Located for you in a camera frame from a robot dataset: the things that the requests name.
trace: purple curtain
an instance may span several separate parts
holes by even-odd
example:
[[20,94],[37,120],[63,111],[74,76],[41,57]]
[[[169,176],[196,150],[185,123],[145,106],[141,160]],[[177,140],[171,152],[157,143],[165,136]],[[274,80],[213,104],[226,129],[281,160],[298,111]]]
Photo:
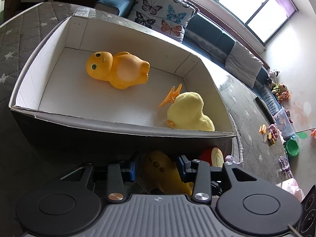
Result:
[[285,10],[288,18],[295,12],[295,8],[290,0],[276,0],[276,2]]

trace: yellow plush toy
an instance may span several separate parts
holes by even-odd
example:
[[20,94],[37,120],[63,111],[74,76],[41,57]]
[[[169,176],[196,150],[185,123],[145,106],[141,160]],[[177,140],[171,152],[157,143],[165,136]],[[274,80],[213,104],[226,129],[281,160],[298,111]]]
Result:
[[215,131],[212,120],[203,114],[203,100],[196,92],[180,93],[182,84],[174,92],[174,87],[159,105],[172,103],[167,111],[167,124],[171,128],[186,130]]
[[119,52],[114,56],[109,52],[96,52],[86,63],[86,71],[91,77],[109,81],[117,89],[145,84],[149,68],[147,61],[128,52]]
[[143,159],[142,167],[163,193],[192,195],[190,184],[181,181],[175,163],[161,151],[148,153]]

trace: metal screw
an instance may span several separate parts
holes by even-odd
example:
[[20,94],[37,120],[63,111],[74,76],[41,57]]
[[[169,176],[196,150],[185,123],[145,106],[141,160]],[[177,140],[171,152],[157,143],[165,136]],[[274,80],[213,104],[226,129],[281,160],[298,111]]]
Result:
[[124,195],[122,193],[118,193],[118,192],[111,193],[108,197],[110,200],[122,200],[122,199],[124,199]]
[[210,198],[210,196],[207,193],[199,192],[199,193],[194,195],[194,198],[197,200],[204,201],[204,200],[208,200]]

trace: pink toy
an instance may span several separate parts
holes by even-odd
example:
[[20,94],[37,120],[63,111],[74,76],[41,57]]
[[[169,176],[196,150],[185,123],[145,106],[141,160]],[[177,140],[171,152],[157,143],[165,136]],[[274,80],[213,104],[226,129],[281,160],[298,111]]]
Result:
[[241,166],[241,167],[244,167],[244,162],[243,161],[241,161],[241,162],[236,162],[236,161],[234,161],[234,157],[233,156],[231,156],[231,155],[227,155],[226,156],[226,158],[225,158],[225,162],[232,162],[233,164],[236,164],[236,165],[239,165],[239,166]]
[[278,137],[276,126],[275,126],[274,124],[272,124],[272,125],[270,125],[268,128],[269,128],[269,130],[270,130],[271,133],[272,133],[273,139],[276,140],[277,137]]

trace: orange plush feet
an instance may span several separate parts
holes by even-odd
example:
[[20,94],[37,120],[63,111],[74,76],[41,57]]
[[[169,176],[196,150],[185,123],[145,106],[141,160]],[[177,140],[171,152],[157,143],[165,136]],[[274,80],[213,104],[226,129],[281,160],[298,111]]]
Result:
[[174,103],[174,100],[179,96],[182,84],[179,84],[176,91],[174,91],[175,87],[172,87],[167,97],[163,100],[162,103],[159,104],[159,107],[165,106],[167,103]]
[[168,125],[170,125],[171,128],[174,128],[175,127],[175,123],[171,120],[167,120],[166,122]]

